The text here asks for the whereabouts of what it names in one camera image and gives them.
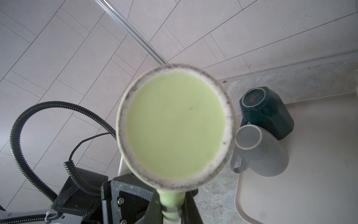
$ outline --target tiled floor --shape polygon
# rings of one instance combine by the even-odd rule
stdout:
[[[134,0],[128,18],[167,61],[222,80],[358,51],[357,2]]]
[[[1,0],[0,48],[0,205],[8,211],[48,208],[51,201],[25,180],[11,156],[16,118],[32,105],[59,100],[88,108],[114,127],[128,84],[157,63],[93,0]],[[26,123],[22,151],[34,172],[59,192],[70,152],[103,132],[80,113],[47,109]],[[109,135],[83,143],[73,156],[78,167],[110,179],[120,158]]]

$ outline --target gray mug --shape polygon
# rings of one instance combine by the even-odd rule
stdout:
[[[241,165],[235,168],[237,159]],[[233,172],[242,173],[247,168],[258,175],[273,177],[282,173],[289,163],[289,156],[278,140],[262,127],[248,124],[235,135],[235,147],[230,166]]]

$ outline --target mug handle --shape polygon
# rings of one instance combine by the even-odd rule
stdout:
[[[246,125],[247,123],[248,123],[248,120],[245,117],[242,117],[240,127]],[[241,165],[239,167],[235,168],[236,161],[237,161],[238,158],[241,160]],[[242,173],[245,170],[247,170],[247,164],[242,159],[242,157],[241,157],[241,155],[240,155],[240,153],[238,151],[238,148],[236,146],[234,147],[234,152],[232,153],[232,157],[231,157],[231,161],[230,161],[230,167],[231,167],[231,170],[234,173]]]

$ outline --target white cable clip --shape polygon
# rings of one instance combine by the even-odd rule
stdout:
[[[47,220],[47,217],[48,217],[49,214],[50,214],[50,211],[47,211],[47,212],[46,212],[46,216],[45,216],[45,222],[50,221],[50,220]]]

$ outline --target cup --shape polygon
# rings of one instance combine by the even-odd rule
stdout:
[[[229,97],[214,78],[193,66],[166,64],[128,87],[116,135],[130,170],[172,207],[225,166],[234,122]]]
[[[235,168],[237,159],[241,165]],[[235,147],[230,166],[233,172],[242,173],[247,168],[265,177],[277,176],[289,163],[289,156],[278,140],[262,127],[248,124],[235,135]]]

